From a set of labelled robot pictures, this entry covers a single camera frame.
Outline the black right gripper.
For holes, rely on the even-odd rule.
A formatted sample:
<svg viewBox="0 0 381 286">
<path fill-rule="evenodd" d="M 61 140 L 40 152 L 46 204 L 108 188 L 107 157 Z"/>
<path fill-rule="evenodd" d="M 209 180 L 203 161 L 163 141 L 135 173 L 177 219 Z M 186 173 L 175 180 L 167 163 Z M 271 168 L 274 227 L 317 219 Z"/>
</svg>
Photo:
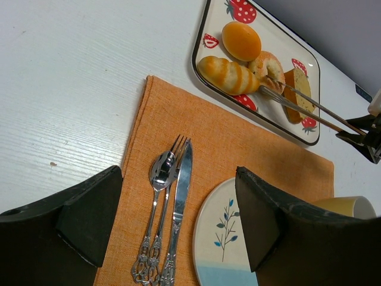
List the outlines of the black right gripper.
<svg viewBox="0 0 381 286">
<path fill-rule="evenodd" d="M 336 137 L 352 145 L 367 160 L 374 164 L 380 161 L 380 115 L 368 114 L 363 117 L 346 120 L 351 126 L 368 131 L 364 137 L 362 135 L 351 134 L 348 132 L 338 132 Z"/>
</svg>

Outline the stainless steel tongs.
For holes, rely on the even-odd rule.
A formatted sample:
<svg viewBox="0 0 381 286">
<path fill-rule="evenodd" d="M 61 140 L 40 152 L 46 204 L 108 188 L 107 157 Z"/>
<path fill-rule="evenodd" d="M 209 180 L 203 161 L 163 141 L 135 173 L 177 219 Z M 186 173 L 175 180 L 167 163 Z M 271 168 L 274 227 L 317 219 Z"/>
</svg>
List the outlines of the stainless steel tongs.
<svg viewBox="0 0 381 286">
<path fill-rule="evenodd" d="M 279 80 L 277 79 L 274 79 L 272 78 L 271 76 L 269 75 L 266 75 L 267 78 L 269 78 L 272 82 L 274 83 L 278 83 L 280 85 L 283 85 L 287 88 L 289 88 L 290 90 L 294 91 L 296 94 L 298 94 L 300 97 L 302 97 L 303 99 L 305 99 L 306 101 L 312 103 L 312 105 L 316 106 L 317 108 L 319 108 L 320 110 L 322 110 L 324 113 L 328 114 L 330 117 L 334 118 L 335 120 L 337 120 L 338 122 L 340 122 L 341 124 L 345 125 L 346 127 L 350 128 L 351 130 L 355 131 L 356 133 L 358 133 L 359 135 L 362 135 L 362 136 L 365 136 L 367 135 L 364 131 L 360 130 L 359 128 L 356 128 L 352 125 L 350 125 L 345 119 L 341 118 L 340 116 L 338 116 L 337 114 L 335 114 L 334 112 L 330 111 L 328 108 L 322 106 L 321 104 L 319 104 L 318 102 L 312 100 L 311 98 L 309 98 L 308 96 L 306 96 L 305 94 L 303 94 L 302 92 L 300 92 L 299 90 L 291 87 L 290 85 L 287 85 L 285 83 L 282 83 L 280 82 Z M 270 88 L 264 86 L 264 85 L 260 85 L 259 88 L 258 88 L 258 91 L 264 95 L 267 95 L 267 96 L 270 96 L 272 98 L 272 100 L 280 103 L 281 105 L 284 105 L 285 107 L 289 107 L 299 113 L 302 113 L 316 121 L 318 121 L 319 123 L 333 129 L 333 130 L 336 130 L 337 132 L 342 132 L 342 129 L 339 128 L 338 126 L 328 122 L 327 120 L 324 120 L 324 119 L 321 119 L 319 116 L 316 116 L 315 114 L 307 111 L 307 110 L 304 110 L 302 107 L 298 106 L 297 104 L 294 104 L 292 101 L 286 99 L 285 97 L 283 97 L 282 95 L 278 94 L 277 92 L 275 91 L 272 91 Z"/>
</svg>

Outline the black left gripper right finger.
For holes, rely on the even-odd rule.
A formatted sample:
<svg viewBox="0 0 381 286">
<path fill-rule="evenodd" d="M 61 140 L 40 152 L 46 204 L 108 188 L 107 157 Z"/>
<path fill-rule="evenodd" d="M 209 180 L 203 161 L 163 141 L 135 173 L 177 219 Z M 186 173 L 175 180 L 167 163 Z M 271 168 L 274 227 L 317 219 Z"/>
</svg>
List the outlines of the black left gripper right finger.
<svg viewBox="0 0 381 286">
<path fill-rule="evenodd" d="M 236 170 L 251 271 L 260 285 L 379 285 L 380 219 L 337 214 Z"/>
</svg>

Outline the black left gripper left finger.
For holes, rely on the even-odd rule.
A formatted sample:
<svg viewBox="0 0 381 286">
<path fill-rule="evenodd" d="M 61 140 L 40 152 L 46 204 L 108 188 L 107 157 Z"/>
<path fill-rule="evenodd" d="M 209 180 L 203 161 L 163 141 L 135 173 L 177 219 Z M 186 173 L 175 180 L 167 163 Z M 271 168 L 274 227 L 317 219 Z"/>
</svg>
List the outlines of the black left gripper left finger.
<svg viewBox="0 0 381 286">
<path fill-rule="evenodd" d="M 111 166 L 1 213 L 1 285 L 93 285 L 105 259 L 123 178 Z"/>
</svg>

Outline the sugared bagel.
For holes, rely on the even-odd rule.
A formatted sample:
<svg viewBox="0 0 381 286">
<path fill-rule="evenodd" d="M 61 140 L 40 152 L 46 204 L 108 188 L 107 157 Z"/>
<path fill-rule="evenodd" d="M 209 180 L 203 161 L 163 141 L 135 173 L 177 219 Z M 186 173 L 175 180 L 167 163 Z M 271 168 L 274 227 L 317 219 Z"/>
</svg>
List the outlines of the sugared bagel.
<svg viewBox="0 0 381 286">
<path fill-rule="evenodd" d="M 248 63 L 248 68 L 260 81 L 260 85 L 264 85 L 278 94 L 283 93 L 285 74 L 280 61 L 272 53 L 261 51 L 255 60 Z"/>
</svg>

